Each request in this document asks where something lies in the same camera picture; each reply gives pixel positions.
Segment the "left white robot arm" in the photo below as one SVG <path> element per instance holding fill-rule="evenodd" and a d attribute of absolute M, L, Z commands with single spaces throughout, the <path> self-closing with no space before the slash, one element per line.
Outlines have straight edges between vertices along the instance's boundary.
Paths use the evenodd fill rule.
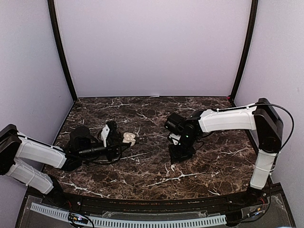
<path fill-rule="evenodd" d="M 118 162 L 123 152 L 132 147 L 135 139 L 121 134 L 115 121 L 109 121 L 94 137 L 84 125 L 69 134 L 65 147 L 54 146 L 26 136 L 16 125 L 8 124 L 0 132 L 0 173 L 12 177 L 43 194 L 57 207 L 67 203 L 56 179 L 33 167 L 34 163 L 52 166 L 63 171 L 74 171 L 83 164 L 95 163 L 101 156 L 104 165 Z"/>

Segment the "beige gold-rimmed charging case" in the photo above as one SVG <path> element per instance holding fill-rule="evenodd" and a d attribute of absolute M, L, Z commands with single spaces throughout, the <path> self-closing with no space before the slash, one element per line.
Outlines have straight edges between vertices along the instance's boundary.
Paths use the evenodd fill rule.
<path fill-rule="evenodd" d="M 131 143 L 131 146 L 134 146 L 136 143 L 135 134 L 125 132 L 123 134 L 123 143 Z"/>

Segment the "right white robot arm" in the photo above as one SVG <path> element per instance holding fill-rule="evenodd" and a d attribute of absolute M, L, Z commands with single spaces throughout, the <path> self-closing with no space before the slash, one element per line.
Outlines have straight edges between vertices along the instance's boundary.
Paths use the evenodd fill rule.
<path fill-rule="evenodd" d="M 249 191 L 242 196 L 247 206 L 253 206 L 261 198 L 261 192 L 275 162 L 287 142 L 283 141 L 284 123 L 276 109 L 288 115 L 285 108 L 260 98 L 256 103 L 230 108 L 197 110 L 189 117 L 172 113 L 164 124 L 170 133 L 168 140 L 171 162 L 190 159 L 195 154 L 194 143 L 205 134 L 217 131 L 243 130 L 255 132 L 258 142 L 257 159 L 249 184 Z"/>

